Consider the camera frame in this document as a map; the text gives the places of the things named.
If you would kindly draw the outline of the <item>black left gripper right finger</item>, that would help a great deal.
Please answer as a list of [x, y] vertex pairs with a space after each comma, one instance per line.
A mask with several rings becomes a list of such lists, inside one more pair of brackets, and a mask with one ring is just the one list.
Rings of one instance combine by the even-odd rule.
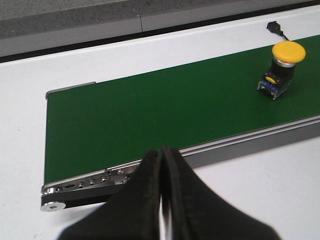
[[212, 191], [181, 153], [163, 146], [161, 191], [173, 240], [278, 240], [269, 225], [238, 210]]

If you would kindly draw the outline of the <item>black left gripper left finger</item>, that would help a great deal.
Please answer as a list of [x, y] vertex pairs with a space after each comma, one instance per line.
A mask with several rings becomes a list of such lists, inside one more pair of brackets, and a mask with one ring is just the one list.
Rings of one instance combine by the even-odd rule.
[[60, 240], [158, 240], [162, 154], [149, 150], [109, 201], [62, 231]]

